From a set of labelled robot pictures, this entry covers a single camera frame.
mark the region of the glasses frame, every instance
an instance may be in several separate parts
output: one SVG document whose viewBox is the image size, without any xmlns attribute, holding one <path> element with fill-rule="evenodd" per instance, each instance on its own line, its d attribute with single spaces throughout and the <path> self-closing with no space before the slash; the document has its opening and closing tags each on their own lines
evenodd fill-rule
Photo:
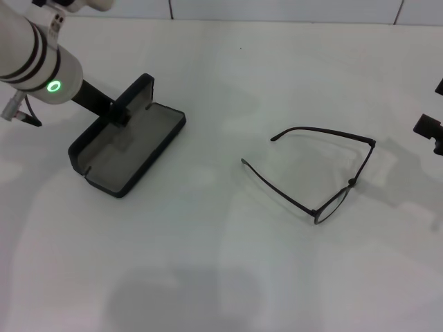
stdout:
<svg viewBox="0 0 443 332">
<path fill-rule="evenodd" d="M 274 192 L 279 194 L 281 197 L 286 199 L 288 202 L 294 204 L 297 208 L 308 213 L 309 216 L 312 216 L 314 218 L 314 225 L 319 225 L 322 222 L 324 222 L 326 219 L 328 219 L 331 215 L 333 215 L 333 213 L 338 209 L 338 207 L 340 207 L 340 205 L 345 201 L 346 196 L 349 193 L 349 191 L 356 185 L 357 179 L 359 178 L 361 171 L 363 171 L 363 168 L 366 166 L 366 163 L 368 162 L 369 157 L 371 157 L 372 151 L 374 151 L 376 141 L 371 138 L 368 138 L 368 137 L 354 135 L 353 133 L 343 133 L 342 131 L 315 128 L 315 127 L 294 127 L 294 128 L 286 129 L 285 131 L 282 131 L 278 135 L 272 137 L 271 142 L 275 142 L 279 138 L 281 138 L 282 136 L 286 135 L 287 133 L 289 133 L 291 131 L 296 131 L 296 130 L 316 131 L 318 133 L 328 133 L 330 135 L 349 138 L 350 140 L 356 140 L 359 142 L 367 143 L 367 144 L 369 144 L 369 146 L 371 148 L 368 155 L 366 156 L 366 159 L 363 161 L 363 164 L 360 166 L 358 172 L 356 173 L 355 177 L 351 178 L 347 182 L 346 187 L 341 189 L 337 194 L 333 195 L 333 197 L 330 200 L 328 200 L 325 204 L 323 204 L 318 210 L 310 210 L 308 207 L 305 207 L 304 205 L 297 202 L 295 199 L 292 199 L 291 197 L 286 195 L 284 192 L 282 192 L 281 190 L 276 188 L 274 185 L 270 184 L 270 182 L 267 179 L 265 179 L 263 176 L 261 176 L 246 160 L 242 159 L 242 163 L 244 165 L 246 165 L 249 169 L 251 169 L 251 171 L 254 172 L 254 174 L 256 176 L 258 176 L 258 178 L 260 180 L 262 180 L 264 183 L 266 183 Z M 322 212 L 344 192 L 345 192 L 345 196 L 343 197 L 343 200 L 340 202 L 340 204 L 335 208 L 335 210 L 329 216 L 327 216 L 326 218 L 324 218 L 323 220 L 320 221 L 319 219 L 320 219 Z"/>
</svg>

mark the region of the white tile wall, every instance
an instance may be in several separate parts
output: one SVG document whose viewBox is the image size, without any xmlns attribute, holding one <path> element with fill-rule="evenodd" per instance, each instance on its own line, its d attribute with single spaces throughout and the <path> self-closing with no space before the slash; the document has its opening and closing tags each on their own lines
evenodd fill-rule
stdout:
<svg viewBox="0 0 443 332">
<path fill-rule="evenodd" d="M 17 12 L 24 12 L 31 0 L 4 0 L 4 2 Z M 170 11 L 168 0 L 116 0 L 113 8 L 108 12 L 83 8 L 77 15 L 169 19 Z"/>
<path fill-rule="evenodd" d="M 400 3 L 401 0 L 172 0 L 172 9 L 176 19 L 392 24 Z"/>
<path fill-rule="evenodd" d="M 443 26 L 443 0 L 405 0 L 397 23 Z"/>
</svg>

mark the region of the eyeglasses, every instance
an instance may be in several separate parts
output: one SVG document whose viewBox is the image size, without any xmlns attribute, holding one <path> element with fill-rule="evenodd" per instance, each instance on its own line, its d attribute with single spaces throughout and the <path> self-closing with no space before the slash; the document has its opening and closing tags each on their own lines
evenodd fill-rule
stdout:
<svg viewBox="0 0 443 332">
<path fill-rule="evenodd" d="M 245 164 L 247 167 L 251 169 L 252 172 L 255 173 L 256 176 L 259 177 L 260 180 L 262 180 L 264 183 L 266 183 L 274 192 L 279 194 L 281 197 L 286 199 L 288 202 L 294 204 L 297 208 L 303 210 L 304 212 L 308 213 L 309 216 L 312 216 L 314 218 L 314 224 L 318 225 L 322 222 L 324 222 L 326 219 L 328 219 L 331 214 L 333 214 L 338 207 L 344 202 L 346 199 L 347 194 L 349 194 L 349 191 L 355 186 L 357 179 L 360 176 L 361 171 L 366 166 L 366 163 L 369 160 L 369 157 L 371 157 L 372 151 L 375 148 L 375 140 L 363 136 L 354 135 L 352 133 L 343 133 L 341 131 L 335 131 L 335 130 L 329 130 L 329 129 L 321 129 L 321 128 L 313 128 L 313 127 L 294 127 L 289 128 L 282 133 L 279 133 L 278 135 L 271 138 L 271 142 L 275 142 L 279 138 L 281 138 L 283 135 L 295 131 L 295 130 L 308 130 L 308 131 L 317 131 L 319 133 L 328 133 L 330 135 L 340 136 L 344 138 L 349 138 L 351 140 L 358 140 L 359 142 L 368 143 L 371 147 L 371 150 L 369 151 L 368 155 L 366 156 L 365 161 L 363 161 L 363 164 L 360 166 L 360 169 L 358 170 L 356 176 L 354 178 L 351 178 L 347 182 L 347 186 L 344 187 L 342 190 L 340 190 L 337 194 L 335 194 L 328 202 L 326 202 L 323 206 L 321 206 L 318 210 L 310 210 L 304 205 L 301 205 L 296 200 L 292 199 L 288 195 L 286 195 L 284 192 L 280 191 L 278 188 L 274 187 L 270 182 L 268 182 L 267 179 L 265 179 L 263 176 L 261 176 L 246 160 L 242 159 L 242 163 Z"/>
</svg>

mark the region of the green led ring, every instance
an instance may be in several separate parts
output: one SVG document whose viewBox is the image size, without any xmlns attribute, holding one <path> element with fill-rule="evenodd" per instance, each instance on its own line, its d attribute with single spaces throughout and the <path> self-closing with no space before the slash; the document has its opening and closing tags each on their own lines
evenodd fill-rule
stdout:
<svg viewBox="0 0 443 332">
<path fill-rule="evenodd" d="M 62 87 L 62 83 L 60 81 L 52 81 L 51 83 L 48 84 L 48 91 L 53 93 L 53 92 L 57 92 L 60 90 L 60 88 Z"/>
</svg>

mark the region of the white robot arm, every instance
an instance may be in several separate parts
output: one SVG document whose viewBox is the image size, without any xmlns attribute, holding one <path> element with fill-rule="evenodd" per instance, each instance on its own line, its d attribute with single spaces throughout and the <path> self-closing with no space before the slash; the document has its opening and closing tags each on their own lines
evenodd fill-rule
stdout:
<svg viewBox="0 0 443 332">
<path fill-rule="evenodd" d="M 28 94 L 48 104 L 72 100 L 82 89 L 100 95 L 83 80 L 79 61 L 58 45 L 58 32 L 66 19 L 63 9 L 76 12 L 90 6 L 104 11 L 113 3 L 114 0 L 33 0 L 21 16 L 0 0 L 0 81 L 17 89 L 2 118 L 19 118 L 20 104 Z M 88 105 L 82 106 L 103 115 Z"/>
</svg>

